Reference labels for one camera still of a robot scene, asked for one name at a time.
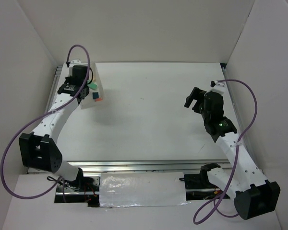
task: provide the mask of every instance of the plastic sheet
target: plastic sheet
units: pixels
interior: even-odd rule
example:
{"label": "plastic sheet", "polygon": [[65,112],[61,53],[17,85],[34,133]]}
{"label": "plastic sheet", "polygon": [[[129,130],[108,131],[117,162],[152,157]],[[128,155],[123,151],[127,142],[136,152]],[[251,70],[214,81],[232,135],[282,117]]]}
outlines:
{"label": "plastic sheet", "polygon": [[101,174],[101,207],[177,206],[187,204],[181,172]]}

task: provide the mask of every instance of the white tabletop surface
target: white tabletop surface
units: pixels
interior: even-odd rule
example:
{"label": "white tabletop surface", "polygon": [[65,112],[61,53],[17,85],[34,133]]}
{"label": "white tabletop surface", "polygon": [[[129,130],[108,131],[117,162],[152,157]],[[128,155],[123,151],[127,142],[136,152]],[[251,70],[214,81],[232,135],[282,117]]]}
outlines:
{"label": "white tabletop surface", "polygon": [[[196,86],[223,79],[219,63],[97,63],[105,103],[70,116],[58,139],[66,161],[225,159],[200,114],[184,107]],[[59,85],[66,77],[63,67]],[[228,93],[225,116],[237,120]]]}
{"label": "white tabletop surface", "polygon": [[[23,196],[40,194],[52,185],[47,175],[20,175],[15,193]],[[192,218],[205,202],[192,201],[182,206],[103,208],[85,203],[55,204],[55,190],[34,200],[13,197],[3,226],[4,230],[280,230],[276,213],[270,212],[249,220],[224,218],[214,213],[201,225]],[[203,218],[212,204],[200,212]],[[234,214],[233,202],[223,200],[220,210]]]}

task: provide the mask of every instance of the white panel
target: white panel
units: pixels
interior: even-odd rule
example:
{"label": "white panel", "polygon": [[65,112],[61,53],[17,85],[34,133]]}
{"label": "white panel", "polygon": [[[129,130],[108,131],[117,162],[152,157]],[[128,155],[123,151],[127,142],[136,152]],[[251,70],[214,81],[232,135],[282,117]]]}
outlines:
{"label": "white panel", "polygon": [[[254,90],[258,116],[247,134],[251,152],[270,181],[281,187],[276,211],[288,229],[288,5],[284,0],[258,0],[227,65],[228,78]],[[253,116],[253,99],[230,83],[244,127]]]}
{"label": "white panel", "polygon": [[[19,0],[58,62],[227,62],[254,0]],[[79,49],[72,55],[82,58]]]}
{"label": "white panel", "polygon": [[177,206],[187,204],[183,172],[103,173],[101,207]]}
{"label": "white panel", "polygon": [[[14,133],[44,111],[53,72],[21,9],[13,0],[0,0],[0,160]],[[12,190],[23,171],[16,141],[5,164],[6,180]],[[0,181],[0,229],[10,200]]]}
{"label": "white panel", "polygon": [[[226,159],[204,128],[203,118],[184,107],[196,86],[210,89],[223,79],[218,63],[97,63],[103,104],[71,114],[58,147],[66,161]],[[58,87],[64,82],[62,70]],[[225,115],[237,125],[228,92]]]}
{"label": "white panel", "polygon": [[[15,191],[31,196],[52,185],[47,175],[21,175]],[[13,198],[4,223],[4,230],[97,229],[97,230],[280,230],[275,212],[250,220],[224,218],[215,213],[205,223],[195,226],[195,211],[205,202],[192,201],[182,206],[92,208],[86,204],[54,204],[55,190],[34,200]],[[203,218],[212,208],[204,208]],[[233,202],[223,200],[219,207],[226,214],[234,214]]]}

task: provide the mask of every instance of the black cable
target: black cable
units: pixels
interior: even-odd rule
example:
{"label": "black cable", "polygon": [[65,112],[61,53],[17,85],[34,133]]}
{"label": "black cable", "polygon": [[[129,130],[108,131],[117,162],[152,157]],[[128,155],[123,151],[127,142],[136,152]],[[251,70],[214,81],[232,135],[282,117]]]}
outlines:
{"label": "black cable", "polygon": [[92,79],[90,80],[90,82],[88,83],[88,85],[91,84],[91,83],[93,82],[93,76],[94,76],[94,75],[93,75],[92,68],[90,68],[90,71],[91,71],[91,73],[92,73]]}

